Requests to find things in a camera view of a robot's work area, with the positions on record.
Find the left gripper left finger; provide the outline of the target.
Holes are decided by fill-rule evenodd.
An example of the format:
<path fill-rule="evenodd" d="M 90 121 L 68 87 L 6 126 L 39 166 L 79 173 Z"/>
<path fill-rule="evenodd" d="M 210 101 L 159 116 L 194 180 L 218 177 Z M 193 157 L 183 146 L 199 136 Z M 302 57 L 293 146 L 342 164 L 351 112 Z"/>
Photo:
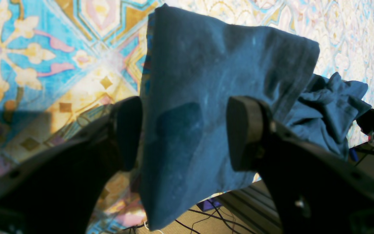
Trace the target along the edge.
<path fill-rule="evenodd" d="M 0 177 L 0 231 L 84 234 L 105 184 L 133 169 L 142 101 L 133 96 L 84 126 L 71 139 Z"/>

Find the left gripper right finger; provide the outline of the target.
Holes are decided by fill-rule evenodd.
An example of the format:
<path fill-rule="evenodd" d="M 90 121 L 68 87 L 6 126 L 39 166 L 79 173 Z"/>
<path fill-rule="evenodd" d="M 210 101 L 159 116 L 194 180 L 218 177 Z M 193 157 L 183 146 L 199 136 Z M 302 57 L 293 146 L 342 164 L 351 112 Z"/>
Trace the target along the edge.
<path fill-rule="evenodd" d="M 248 96 L 228 99 L 232 168 L 257 172 L 285 234 L 374 234 L 374 179 L 299 139 Z"/>

